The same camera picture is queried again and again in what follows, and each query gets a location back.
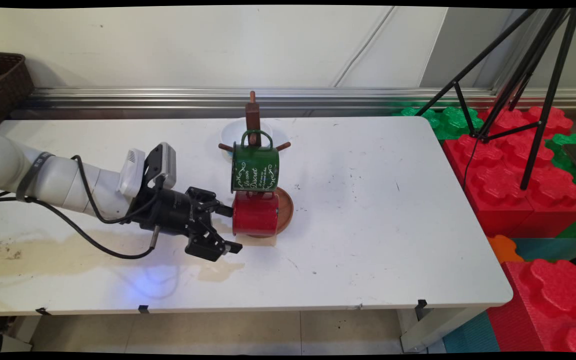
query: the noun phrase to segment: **table leg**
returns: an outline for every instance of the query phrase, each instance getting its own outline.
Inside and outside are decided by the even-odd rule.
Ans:
[[[419,322],[402,328],[401,346],[404,353],[419,353],[473,317],[486,311],[486,307],[447,307],[432,309]]]

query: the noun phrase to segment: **floor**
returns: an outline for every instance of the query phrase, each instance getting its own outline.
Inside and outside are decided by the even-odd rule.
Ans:
[[[402,354],[400,335],[395,310],[42,316],[32,351]]]

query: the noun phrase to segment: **mug handle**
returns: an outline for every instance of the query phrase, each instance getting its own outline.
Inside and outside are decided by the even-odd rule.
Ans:
[[[270,141],[270,149],[273,148],[273,139],[272,139],[268,134],[266,134],[265,132],[263,132],[262,130],[246,130],[246,131],[244,132],[244,134],[241,136],[241,147],[242,147],[242,148],[244,147],[244,141],[246,140],[246,136],[247,136],[248,134],[252,134],[252,133],[258,133],[258,134],[263,134],[263,135],[265,135],[265,137],[268,138],[268,141]]]

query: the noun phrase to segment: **orange foam block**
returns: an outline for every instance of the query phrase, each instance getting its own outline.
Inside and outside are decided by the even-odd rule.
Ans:
[[[515,250],[517,250],[517,244],[508,237],[496,235],[495,237],[489,237],[488,242],[499,264],[503,264],[504,262],[523,262],[524,258],[515,252]]]

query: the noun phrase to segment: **tripod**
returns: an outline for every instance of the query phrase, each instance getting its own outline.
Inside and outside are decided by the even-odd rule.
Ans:
[[[426,110],[430,109],[442,96],[444,96],[450,89],[454,87],[457,93],[457,98],[459,99],[459,104],[468,123],[468,130],[470,131],[470,136],[476,138],[475,146],[472,150],[472,155],[474,156],[475,150],[477,149],[477,143],[482,141],[484,144],[488,143],[493,139],[498,139],[500,137],[505,137],[507,135],[515,134],[518,132],[523,132],[524,130],[537,128],[535,132],[534,139],[532,140],[532,146],[530,148],[530,155],[528,155],[528,162],[526,163],[525,170],[523,171],[523,177],[521,178],[521,185],[519,186],[522,191],[528,188],[528,182],[530,181],[531,174],[533,172],[533,167],[535,166],[535,159],[537,159],[537,152],[539,146],[542,142],[542,137],[544,136],[544,130],[546,130],[546,123],[548,122],[548,116],[551,112],[551,107],[553,107],[553,100],[555,98],[555,93],[557,92],[557,86],[560,82],[560,77],[562,77],[562,70],[564,68],[564,63],[566,62],[566,56],[568,55],[570,43],[572,42],[572,37],[575,32],[576,27],[576,7],[564,7],[558,9],[552,9],[548,14],[548,17],[544,21],[541,29],[537,32],[537,35],[533,39],[530,47],[523,55],[521,62],[517,65],[514,73],[508,80],[508,82],[503,86],[503,89],[496,98],[494,105],[487,116],[486,122],[481,127],[480,130],[475,130],[473,127],[473,121],[468,113],[466,107],[466,100],[464,99],[464,94],[462,94],[462,89],[459,86],[459,80],[461,80],[466,74],[468,74],[475,66],[477,66],[480,61],[482,61],[488,54],[490,54],[499,44],[504,41],[508,35],[512,34],[519,25],[521,25],[526,19],[528,19],[535,9],[528,9],[524,11],[519,18],[517,18],[506,30],[504,30],[499,36],[490,43],[487,48],[485,48],[477,57],[475,57],[462,71],[460,71],[457,76],[455,76],[446,86],[444,86],[424,107],[419,109],[416,116],[422,116]],[[497,116],[502,112],[505,107],[512,111],[519,98],[521,98],[531,76],[533,75],[539,61],[546,52],[548,45],[551,43],[555,32],[557,29],[568,19],[566,25],[566,31],[564,33],[563,39],[561,41],[561,46],[557,55],[557,60],[555,62],[554,69],[552,71],[552,76],[550,78],[550,84],[548,85],[548,91],[546,92],[546,98],[543,103],[541,110],[541,116],[538,121],[529,123],[528,125],[519,126],[515,129],[510,129],[504,132],[499,132],[498,134],[489,135],[490,127],[493,125]],[[464,174],[463,186],[466,186],[466,174]]]

